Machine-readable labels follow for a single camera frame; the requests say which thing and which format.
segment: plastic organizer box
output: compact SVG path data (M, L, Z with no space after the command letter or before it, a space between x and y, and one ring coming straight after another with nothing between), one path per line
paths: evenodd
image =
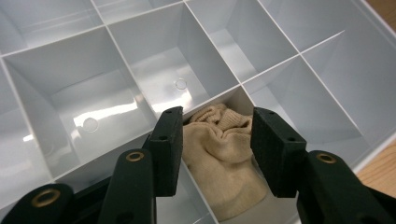
M361 0L2 0L0 52L0 217L111 175L176 105L274 110L355 171L396 128L396 37ZM268 194L224 223L296 221ZM184 164L158 222L217 223Z

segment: fabric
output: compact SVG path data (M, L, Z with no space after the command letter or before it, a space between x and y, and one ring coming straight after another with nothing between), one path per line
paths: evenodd
M183 160L218 221L242 214L267 192L251 162L251 125L251 117L211 105L183 127Z

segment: storage tray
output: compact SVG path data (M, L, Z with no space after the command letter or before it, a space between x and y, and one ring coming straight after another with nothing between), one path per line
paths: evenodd
M396 136L396 35L362 0L4 0L0 55L0 219L110 176L176 105L274 110L356 172ZM159 223L217 223L180 170ZM224 223L296 221L269 193Z

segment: circular hole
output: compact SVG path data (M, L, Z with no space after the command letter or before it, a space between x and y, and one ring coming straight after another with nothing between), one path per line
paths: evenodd
M32 200L34 207L44 207L52 204L61 196L61 192L57 189L44 189L38 193Z
M145 157L141 152L131 152L126 156L127 161L140 161Z
M175 82L175 86L178 90L185 90L187 88L187 81L184 80L183 78L179 78L176 82Z
M325 154L325 153L319 153L317 155L317 159L320 160L320 161L329 163L329 164L337 162L337 160L333 156Z
M87 133L94 133L98 130L99 122L93 118L87 118L82 123L82 129Z
M359 217L359 223L361 224L380 224L378 220L376 220L374 217L369 217L366 215L362 215Z
M128 224L128 223L132 223L133 220L134 220L134 213L124 212L117 216L116 222L117 224Z

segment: wooden surface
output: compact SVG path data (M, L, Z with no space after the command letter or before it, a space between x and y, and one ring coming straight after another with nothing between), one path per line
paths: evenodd
M396 0L367 0L396 32ZM396 140L358 173L363 184L396 198Z

